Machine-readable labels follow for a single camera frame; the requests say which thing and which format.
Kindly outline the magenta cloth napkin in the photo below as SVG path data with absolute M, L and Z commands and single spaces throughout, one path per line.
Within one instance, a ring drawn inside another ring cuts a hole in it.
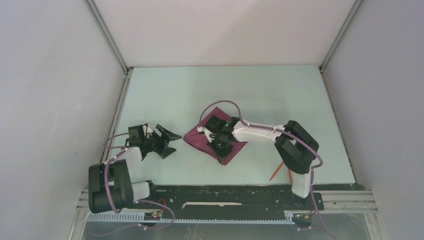
M 198 151 L 201 151 L 209 156 L 211 156 L 212 158 L 214 158 L 215 160 L 217 160 L 215 158 L 215 156 L 213 155 L 212 150 L 207 146 L 207 138 L 204 135 L 199 135 L 198 131 L 197 131 L 197 127 L 203 127 L 206 122 L 208 121 L 208 119 L 211 117 L 211 115 L 216 115 L 221 119 L 225 119 L 228 120 L 231 118 L 230 115 L 228 115 L 227 113 L 225 113 L 223 110 L 221 110 L 218 107 L 215 107 L 205 118 L 203 118 L 200 121 L 200 124 L 195 126 L 192 130 L 190 130 L 184 137 L 183 140 L 189 144 L 191 147 L 195 148 Z M 240 150 L 243 149 L 243 147 L 246 145 L 246 142 L 242 142 L 240 141 Z

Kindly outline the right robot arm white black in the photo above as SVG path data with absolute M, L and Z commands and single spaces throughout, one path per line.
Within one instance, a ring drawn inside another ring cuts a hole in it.
M 312 162 L 316 159 L 319 144 L 298 122 L 290 120 L 285 125 L 265 125 L 239 117 L 223 120 L 212 115 L 196 130 L 206 138 L 206 145 L 220 164 L 236 152 L 237 143 L 273 145 L 291 171 L 291 204 L 297 209 L 310 204 Z

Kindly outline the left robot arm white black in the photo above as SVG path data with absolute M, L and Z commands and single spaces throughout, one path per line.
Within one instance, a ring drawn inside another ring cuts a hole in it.
M 169 157 L 176 152 L 169 143 L 182 138 L 159 124 L 152 129 L 147 123 L 129 127 L 126 136 L 115 156 L 88 169 L 88 206 L 94 214 L 109 211 L 118 214 L 137 200 L 145 208 L 156 206 L 155 185 L 151 180 L 136 177 L 133 168 L 149 153 L 161 159 Z

